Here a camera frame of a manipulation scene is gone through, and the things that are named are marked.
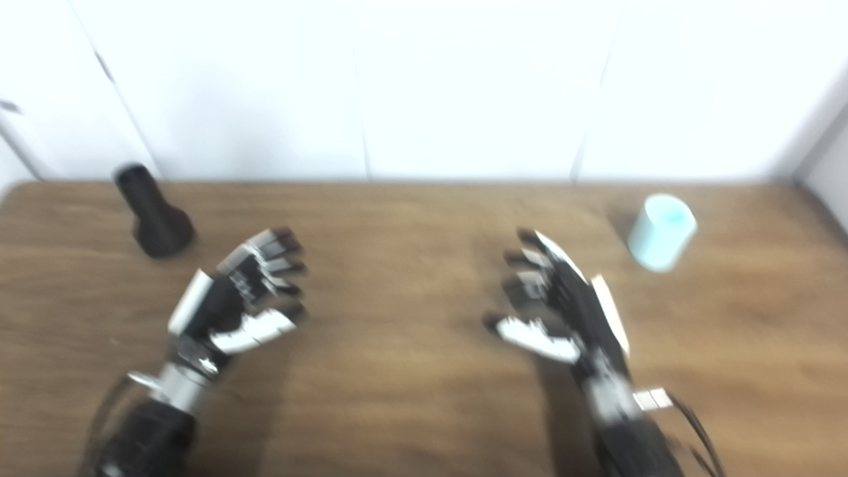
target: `white panel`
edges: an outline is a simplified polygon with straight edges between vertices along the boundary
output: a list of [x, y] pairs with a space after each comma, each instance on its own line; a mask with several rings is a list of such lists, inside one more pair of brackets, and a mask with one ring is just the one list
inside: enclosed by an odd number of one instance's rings
[[0, 2], [3, 127], [45, 178], [107, 178], [155, 168], [65, 0]]
[[804, 183], [848, 231], [848, 127], [842, 129]]
[[72, 3], [166, 177], [365, 179], [344, 2]]
[[564, 179], [621, 3], [360, 0], [355, 43], [377, 179]]
[[845, 18], [823, 0], [629, 2], [579, 180], [787, 177], [848, 66]]
[[6, 193], [18, 182], [33, 179], [14, 151], [0, 137], [0, 201]]

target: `wood grain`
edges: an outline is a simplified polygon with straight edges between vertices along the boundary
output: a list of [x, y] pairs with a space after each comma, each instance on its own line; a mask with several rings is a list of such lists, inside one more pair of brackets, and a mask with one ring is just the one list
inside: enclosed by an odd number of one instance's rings
[[[649, 193], [700, 222], [668, 274], [620, 234]], [[197, 267], [259, 230], [307, 248], [310, 321], [248, 353], [204, 410], [203, 476], [582, 476], [567, 372], [491, 338], [518, 226], [607, 278], [638, 384], [694, 407], [731, 475], [848, 469], [848, 253], [792, 187], [167, 184], [199, 241], [152, 261], [110, 184], [33, 184], [0, 210], [0, 474], [72, 472], [102, 394], [155, 372]], [[662, 423], [694, 437], [673, 413]]]

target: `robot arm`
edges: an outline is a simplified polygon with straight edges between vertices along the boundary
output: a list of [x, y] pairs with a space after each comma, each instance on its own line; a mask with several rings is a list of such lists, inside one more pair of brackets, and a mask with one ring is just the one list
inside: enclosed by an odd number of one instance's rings
[[304, 268], [293, 257], [299, 249], [290, 231], [266, 230], [234, 250], [215, 273], [194, 274], [168, 322], [170, 346], [159, 375], [128, 375], [150, 389], [148, 399], [124, 416], [102, 446], [90, 444], [80, 476], [183, 473], [198, 409], [232, 358], [303, 320], [304, 308], [294, 298], [300, 290], [288, 281]]
[[[626, 363], [630, 344], [606, 282], [587, 280], [571, 258], [543, 234], [520, 231], [519, 238], [536, 250], [505, 254], [523, 268], [505, 283], [516, 307], [540, 302], [566, 326], [565, 337], [550, 336], [540, 319], [525, 323], [513, 316], [488, 316], [484, 324], [503, 341], [572, 366], [594, 424], [598, 459], [608, 477], [682, 477], [677, 460], [648, 412], [675, 406], [691, 423], [697, 418], [665, 390], [634, 391]], [[693, 424], [713, 465], [699, 463], [713, 477], [724, 471], [706, 432]]]

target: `white connector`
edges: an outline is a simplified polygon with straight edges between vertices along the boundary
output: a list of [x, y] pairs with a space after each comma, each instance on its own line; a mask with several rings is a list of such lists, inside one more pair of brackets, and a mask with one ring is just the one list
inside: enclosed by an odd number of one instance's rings
[[503, 341], [530, 350], [540, 356], [573, 364], [580, 357], [580, 348], [570, 338], [551, 338], [539, 320], [529, 324], [516, 317], [506, 317], [495, 324]]
[[636, 400], [636, 403], [639, 404], [639, 407], [645, 412], [674, 406], [672, 398], [669, 397], [664, 388], [635, 391], [633, 393], [633, 398]]
[[268, 309], [255, 317], [243, 314], [241, 328], [228, 333], [213, 333], [209, 339], [219, 350], [232, 355], [267, 343], [293, 329], [292, 320], [278, 310]]

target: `black cable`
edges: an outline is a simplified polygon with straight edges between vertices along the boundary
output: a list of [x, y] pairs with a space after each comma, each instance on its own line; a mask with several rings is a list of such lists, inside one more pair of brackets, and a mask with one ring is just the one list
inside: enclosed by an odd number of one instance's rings
[[126, 393], [132, 383], [132, 379], [124, 374], [112, 385], [112, 388], [100, 402], [100, 407], [94, 413], [94, 418], [88, 428], [86, 446], [82, 451], [82, 460], [76, 471], [76, 477], [91, 477], [92, 466], [100, 451], [100, 435], [103, 432], [106, 420], [114, 405], [118, 403], [118, 400]]
[[706, 429], [704, 429], [703, 424], [700, 423], [698, 416], [695, 415], [695, 411], [671, 394], [669, 394], [668, 397], [672, 400], [672, 404], [683, 414], [686, 420], [689, 421], [689, 425], [692, 426], [692, 429], [695, 430], [700, 441], [704, 444], [704, 448], [710, 455], [710, 460], [712, 460], [712, 468], [710, 468], [706, 460], [694, 448], [690, 447], [692, 454], [695, 456], [695, 460], [697, 460], [698, 464], [700, 464], [700, 466], [703, 467], [704, 470], [706, 470], [712, 477], [727, 477], [727, 473], [724, 471], [724, 465], [722, 464], [722, 459], [718, 456], [716, 447], [712, 444], [712, 440], [706, 433]]

